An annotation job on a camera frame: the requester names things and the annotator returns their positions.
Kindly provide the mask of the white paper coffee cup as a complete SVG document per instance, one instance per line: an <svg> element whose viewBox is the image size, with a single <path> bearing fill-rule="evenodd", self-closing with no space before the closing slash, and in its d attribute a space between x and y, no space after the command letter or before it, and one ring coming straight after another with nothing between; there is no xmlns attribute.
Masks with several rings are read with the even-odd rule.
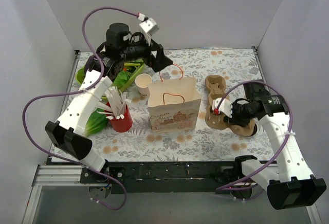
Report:
<svg viewBox="0 0 329 224"><path fill-rule="evenodd" d="M148 97L150 95L148 85L151 83L152 77L146 73L142 73L135 78L135 84L138 88L139 93L143 97Z"/></svg>

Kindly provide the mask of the kraft paper takeout bag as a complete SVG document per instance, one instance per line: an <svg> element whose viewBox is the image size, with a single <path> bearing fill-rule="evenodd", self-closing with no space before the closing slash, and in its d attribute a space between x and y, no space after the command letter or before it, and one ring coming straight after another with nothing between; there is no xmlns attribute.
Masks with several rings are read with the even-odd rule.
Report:
<svg viewBox="0 0 329 224"><path fill-rule="evenodd" d="M202 100L195 77L185 77L181 70L181 77L168 80L160 77L148 89L148 112L154 134L195 129Z"/></svg>

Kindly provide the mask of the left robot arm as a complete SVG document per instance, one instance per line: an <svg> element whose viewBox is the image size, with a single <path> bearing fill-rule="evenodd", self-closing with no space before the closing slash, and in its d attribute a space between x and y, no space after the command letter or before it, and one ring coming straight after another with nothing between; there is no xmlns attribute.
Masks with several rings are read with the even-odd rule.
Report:
<svg viewBox="0 0 329 224"><path fill-rule="evenodd" d="M173 64L165 56L163 47L151 38L157 30L158 25L152 18L141 22L139 32L134 34L127 24L111 24L106 31L106 41L84 67L85 78L79 94L56 122L46 124L45 130L53 145L93 168L92 177L99 183L108 180L109 170L104 167L105 159L98 155L92 148L92 141L83 134L88 119L126 62L142 59L154 72Z"/></svg>

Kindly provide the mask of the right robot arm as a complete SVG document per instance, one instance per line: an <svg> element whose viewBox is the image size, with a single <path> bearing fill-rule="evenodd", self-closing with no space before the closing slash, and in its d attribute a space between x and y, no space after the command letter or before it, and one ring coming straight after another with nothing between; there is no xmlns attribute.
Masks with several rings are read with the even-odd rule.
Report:
<svg viewBox="0 0 329 224"><path fill-rule="evenodd" d="M278 92L272 95L269 85L262 81L246 81L242 85L244 104L222 97L212 102L212 110L216 115L224 113L233 123L258 119L275 154L265 164L254 156L237 157L232 169L236 181L218 190L234 191L235 184L250 178L266 191L276 210L313 205L325 192L326 183L314 176L301 154L291 130L293 114L289 105Z"/></svg>

